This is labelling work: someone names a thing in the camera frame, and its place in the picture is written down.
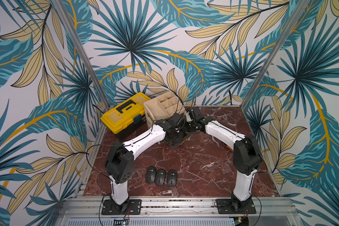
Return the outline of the clear drawer gold handle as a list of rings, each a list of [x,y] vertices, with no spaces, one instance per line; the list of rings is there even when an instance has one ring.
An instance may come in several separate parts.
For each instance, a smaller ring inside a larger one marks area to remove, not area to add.
[[[182,145],[184,142],[188,141],[189,138],[193,135],[192,132],[179,131],[176,133],[175,137],[169,143],[169,147],[176,149],[178,146]]]

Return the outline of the black computer mouse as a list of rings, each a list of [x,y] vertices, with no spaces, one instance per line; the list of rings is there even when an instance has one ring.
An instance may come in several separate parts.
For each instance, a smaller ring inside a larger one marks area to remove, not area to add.
[[[146,182],[152,184],[155,182],[157,169],[154,166],[150,166],[146,171]]]
[[[169,187],[175,187],[177,184],[177,179],[178,179],[177,171],[174,169],[169,170],[167,175],[167,185]]]
[[[155,175],[154,183],[157,186],[163,186],[166,179],[166,171],[164,169],[159,169]]]

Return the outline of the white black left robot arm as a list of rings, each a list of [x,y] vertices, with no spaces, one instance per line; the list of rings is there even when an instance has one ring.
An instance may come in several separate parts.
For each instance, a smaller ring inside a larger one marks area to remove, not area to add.
[[[182,117],[158,120],[139,136],[124,143],[116,142],[111,146],[105,168],[111,180],[111,200],[116,205],[124,205],[129,200],[128,180],[134,173],[135,160],[158,142],[175,142],[185,123]]]

